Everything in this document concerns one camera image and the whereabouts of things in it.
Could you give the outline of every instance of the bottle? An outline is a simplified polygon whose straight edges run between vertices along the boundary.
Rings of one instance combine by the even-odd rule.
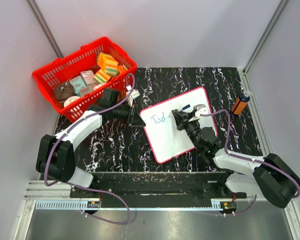
[[[233,112],[235,115],[241,114],[250,100],[250,95],[252,95],[250,91],[244,91],[240,93],[239,97],[236,99],[233,107],[231,108],[231,112]]]

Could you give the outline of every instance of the marker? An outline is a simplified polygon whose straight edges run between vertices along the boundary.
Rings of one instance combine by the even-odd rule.
[[[180,112],[180,111],[186,110],[188,108],[190,108],[190,104],[185,105],[183,108],[180,108],[177,111]]]

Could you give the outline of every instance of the red plastic basket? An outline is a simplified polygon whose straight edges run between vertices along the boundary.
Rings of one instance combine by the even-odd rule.
[[[96,63],[97,54],[104,52],[112,55],[120,65],[125,65],[128,71],[113,77],[104,86],[97,90],[86,94],[77,101],[67,107],[63,107],[53,94],[56,85],[70,80],[80,75],[80,72],[92,70],[96,73],[100,68]],[[87,108],[96,102],[102,96],[105,88],[114,88],[121,92],[122,97],[126,95],[126,76],[128,73],[133,75],[136,73],[137,64],[129,58],[128,54],[122,50],[117,44],[110,41],[107,37],[101,37],[87,45],[83,45],[80,50],[60,59],[57,58],[53,62],[35,70],[32,73],[33,78],[37,82],[38,88],[44,98],[48,100],[54,109],[61,115],[65,115],[71,122],[76,121],[87,110]]]

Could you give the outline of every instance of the wall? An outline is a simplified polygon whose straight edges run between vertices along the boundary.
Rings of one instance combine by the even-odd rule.
[[[32,72],[56,56],[25,0],[0,1],[0,240],[10,239],[35,170],[39,142],[56,119]]]
[[[290,1],[248,76],[273,152],[300,177],[300,0]]]
[[[139,67],[243,68],[280,0],[36,0],[63,54],[102,36]]]

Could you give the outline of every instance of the marble tabletop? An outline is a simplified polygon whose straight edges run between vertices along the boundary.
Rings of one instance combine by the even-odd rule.
[[[204,87],[211,110],[230,110],[242,90],[234,67],[138,68],[136,99],[138,110],[160,103],[197,87]],[[218,138],[226,141],[228,126],[225,114],[214,118]],[[60,116],[56,133],[71,122]],[[247,107],[239,116],[231,114],[229,149],[261,156],[254,123]],[[89,172],[205,172],[207,166],[196,150],[191,150],[163,164],[152,153],[143,127],[130,127],[123,120],[108,121],[91,133],[75,150],[76,165]]]

